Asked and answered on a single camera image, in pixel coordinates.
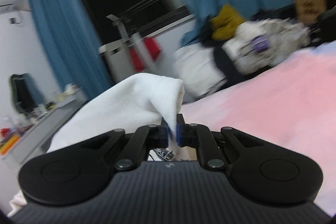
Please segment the red cloth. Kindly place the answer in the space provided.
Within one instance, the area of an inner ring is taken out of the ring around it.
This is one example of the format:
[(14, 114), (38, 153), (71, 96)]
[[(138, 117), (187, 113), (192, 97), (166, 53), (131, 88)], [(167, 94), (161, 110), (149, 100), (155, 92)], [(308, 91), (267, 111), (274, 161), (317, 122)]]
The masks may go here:
[(142, 38), (134, 34), (130, 38), (128, 50), (131, 64), (137, 73), (144, 71), (158, 73), (155, 61), (159, 58), (162, 50), (153, 38)]

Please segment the white air conditioner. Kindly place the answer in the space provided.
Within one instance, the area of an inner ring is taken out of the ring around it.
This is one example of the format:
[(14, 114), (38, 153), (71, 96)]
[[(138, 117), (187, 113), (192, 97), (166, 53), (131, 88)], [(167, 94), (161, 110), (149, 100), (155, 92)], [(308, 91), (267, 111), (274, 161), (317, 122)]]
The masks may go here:
[(12, 11), (31, 11), (29, 0), (1, 0), (0, 14)]

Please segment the pastel rainbow duvet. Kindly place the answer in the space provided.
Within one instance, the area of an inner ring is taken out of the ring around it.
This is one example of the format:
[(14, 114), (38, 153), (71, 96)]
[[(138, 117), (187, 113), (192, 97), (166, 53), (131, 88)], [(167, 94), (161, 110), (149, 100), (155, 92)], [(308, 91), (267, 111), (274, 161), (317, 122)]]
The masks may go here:
[(335, 42), (296, 51), (254, 79), (185, 104), (187, 123), (229, 126), (316, 161), (316, 204), (335, 214)]

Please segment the white puffy jacket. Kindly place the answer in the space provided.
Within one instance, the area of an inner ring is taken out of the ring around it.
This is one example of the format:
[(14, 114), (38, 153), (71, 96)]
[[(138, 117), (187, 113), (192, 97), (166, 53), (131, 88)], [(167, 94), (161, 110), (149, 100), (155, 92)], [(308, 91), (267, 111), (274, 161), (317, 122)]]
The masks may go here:
[(215, 63), (213, 48), (197, 43), (179, 48), (173, 56), (174, 70), (193, 97), (211, 95), (227, 83), (225, 74)]

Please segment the mustard yellow garment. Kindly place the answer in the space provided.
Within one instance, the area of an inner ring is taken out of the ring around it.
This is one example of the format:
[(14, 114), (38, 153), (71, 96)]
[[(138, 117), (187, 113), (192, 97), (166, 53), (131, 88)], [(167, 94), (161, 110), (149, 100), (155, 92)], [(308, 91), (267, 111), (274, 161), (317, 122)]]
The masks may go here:
[(210, 20), (213, 40), (231, 39), (235, 34), (236, 28), (244, 22), (245, 19), (231, 5), (225, 4), (219, 14)]

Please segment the brown paper bag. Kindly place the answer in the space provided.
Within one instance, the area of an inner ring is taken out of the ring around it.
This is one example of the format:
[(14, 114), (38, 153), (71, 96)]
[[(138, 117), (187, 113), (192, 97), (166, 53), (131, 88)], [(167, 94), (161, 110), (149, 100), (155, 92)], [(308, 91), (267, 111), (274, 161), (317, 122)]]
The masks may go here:
[(303, 24), (312, 24), (326, 11), (326, 0), (294, 0), (297, 19)]

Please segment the left blue curtain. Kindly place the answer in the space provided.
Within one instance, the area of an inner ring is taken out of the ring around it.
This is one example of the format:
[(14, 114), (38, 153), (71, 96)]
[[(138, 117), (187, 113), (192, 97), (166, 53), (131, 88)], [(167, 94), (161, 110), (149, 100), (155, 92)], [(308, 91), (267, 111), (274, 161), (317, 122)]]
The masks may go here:
[(61, 88), (76, 84), (89, 100), (112, 86), (101, 41), (81, 0), (29, 0), (35, 28)]

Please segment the white dressing table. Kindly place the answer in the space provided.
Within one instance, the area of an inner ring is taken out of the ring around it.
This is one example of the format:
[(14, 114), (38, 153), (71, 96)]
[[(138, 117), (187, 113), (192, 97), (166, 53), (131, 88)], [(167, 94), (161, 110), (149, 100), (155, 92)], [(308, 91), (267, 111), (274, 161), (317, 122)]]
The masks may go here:
[(67, 123), (88, 101), (82, 89), (67, 96), (46, 116), (34, 125), (23, 137), (2, 157), (2, 161), (13, 169), (18, 169), (33, 157), (46, 151), (46, 143)]

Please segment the black framed mirror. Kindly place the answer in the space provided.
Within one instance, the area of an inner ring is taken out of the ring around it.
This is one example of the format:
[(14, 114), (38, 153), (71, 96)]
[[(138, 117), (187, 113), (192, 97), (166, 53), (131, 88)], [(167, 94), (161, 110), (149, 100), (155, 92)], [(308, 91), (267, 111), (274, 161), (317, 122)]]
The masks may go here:
[(12, 103), (19, 114), (30, 116), (42, 103), (44, 96), (29, 73), (13, 74), (9, 78)]

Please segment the grey white clothes pile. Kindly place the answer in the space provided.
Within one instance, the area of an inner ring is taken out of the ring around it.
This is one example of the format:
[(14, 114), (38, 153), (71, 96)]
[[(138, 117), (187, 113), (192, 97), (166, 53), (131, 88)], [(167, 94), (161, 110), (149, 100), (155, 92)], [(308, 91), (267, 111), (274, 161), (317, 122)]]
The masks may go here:
[(279, 65), (309, 44), (309, 28), (304, 24), (289, 19), (264, 19), (240, 24), (222, 48), (241, 74), (250, 75)]

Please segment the white zip sweatshirt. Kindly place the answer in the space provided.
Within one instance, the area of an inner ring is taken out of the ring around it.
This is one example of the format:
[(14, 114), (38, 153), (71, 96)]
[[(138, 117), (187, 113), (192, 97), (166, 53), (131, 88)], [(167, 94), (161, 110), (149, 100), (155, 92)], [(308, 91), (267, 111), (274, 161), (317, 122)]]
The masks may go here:
[(183, 81), (149, 73), (128, 77), (82, 107), (52, 138), (49, 152), (90, 139), (116, 128), (126, 133), (167, 121), (169, 149), (176, 160), (188, 158), (177, 146), (177, 114), (184, 96)]

